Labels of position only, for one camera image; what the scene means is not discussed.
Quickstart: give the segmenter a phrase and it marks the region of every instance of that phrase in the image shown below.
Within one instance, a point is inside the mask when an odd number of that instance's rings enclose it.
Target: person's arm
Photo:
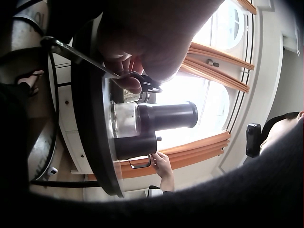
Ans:
[[[163,192],[174,191],[174,176],[170,165],[169,157],[161,152],[151,155],[151,165],[161,177],[160,189]]]

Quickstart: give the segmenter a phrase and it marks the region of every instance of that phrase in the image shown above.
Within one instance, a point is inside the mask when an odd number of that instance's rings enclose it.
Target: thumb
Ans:
[[[159,154],[156,152],[155,154],[151,154],[153,158],[155,158],[157,161],[161,160],[161,157]]]

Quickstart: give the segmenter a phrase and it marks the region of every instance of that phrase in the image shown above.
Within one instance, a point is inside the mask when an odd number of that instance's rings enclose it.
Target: glass jar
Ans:
[[[138,136],[141,130],[138,104],[112,104],[111,122],[114,138]]]

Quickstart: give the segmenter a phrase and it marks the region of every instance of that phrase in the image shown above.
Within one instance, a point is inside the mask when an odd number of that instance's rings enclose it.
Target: hand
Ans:
[[[170,80],[195,34],[223,1],[108,1],[97,31],[105,66],[119,75],[145,70],[155,81]],[[132,93],[141,92],[135,78],[115,83]]]
[[[173,175],[169,157],[161,152],[151,154],[151,165],[161,178]]]
[[[161,152],[151,154],[151,165],[161,177],[160,189],[165,192],[174,191],[174,177],[169,157]]]

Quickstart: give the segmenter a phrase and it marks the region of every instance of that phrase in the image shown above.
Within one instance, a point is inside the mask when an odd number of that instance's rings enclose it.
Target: cabinet drawer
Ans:
[[[58,84],[71,82],[71,67],[56,68]]]
[[[77,132],[67,132],[67,138],[69,140],[69,144],[72,148],[72,153],[74,154],[74,158],[76,159],[79,167],[81,168],[82,173],[92,173],[92,169],[89,165],[87,157],[85,156],[85,152],[83,150],[79,133]]]
[[[68,60],[67,58],[64,58],[56,53],[53,53],[53,56],[54,56],[55,66],[65,63],[71,63],[71,60]]]
[[[71,86],[58,87],[58,97],[59,114],[62,119],[64,131],[77,131]]]

